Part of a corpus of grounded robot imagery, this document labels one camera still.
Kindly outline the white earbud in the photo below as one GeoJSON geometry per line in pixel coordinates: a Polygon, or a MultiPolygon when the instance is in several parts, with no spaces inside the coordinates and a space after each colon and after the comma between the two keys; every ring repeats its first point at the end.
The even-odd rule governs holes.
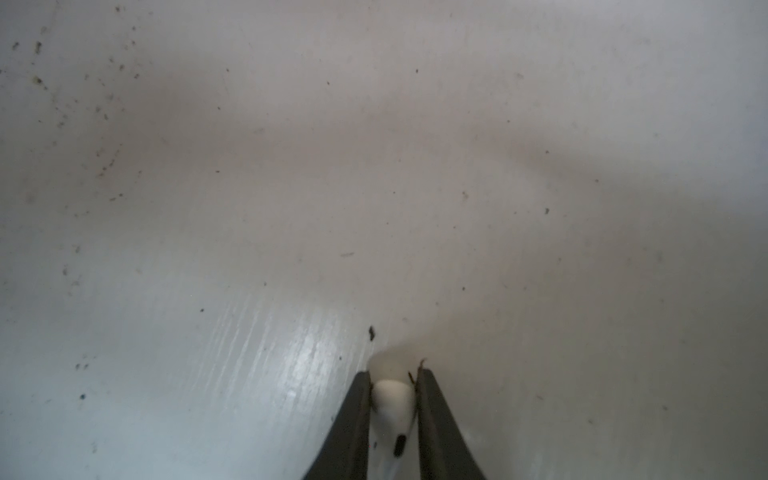
{"type": "Polygon", "coordinates": [[[400,466],[416,417],[415,387],[383,379],[371,390],[374,479],[393,479],[400,466]]]}

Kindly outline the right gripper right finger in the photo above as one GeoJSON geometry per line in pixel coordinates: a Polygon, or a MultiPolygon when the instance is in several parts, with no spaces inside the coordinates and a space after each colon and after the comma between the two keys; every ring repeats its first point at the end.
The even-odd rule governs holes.
{"type": "Polygon", "coordinates": [[[431,370],[419,367],[415,390],[421,478],[485,480],[431,370]]]}

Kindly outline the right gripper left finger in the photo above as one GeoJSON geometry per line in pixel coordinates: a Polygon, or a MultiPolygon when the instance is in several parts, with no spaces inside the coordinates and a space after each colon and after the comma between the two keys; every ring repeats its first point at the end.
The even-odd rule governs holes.
{"type": "Polygon", "coordinates": [[[358,372],[305,480],[366,480],[371,414],[371,377],[358,372]]]}

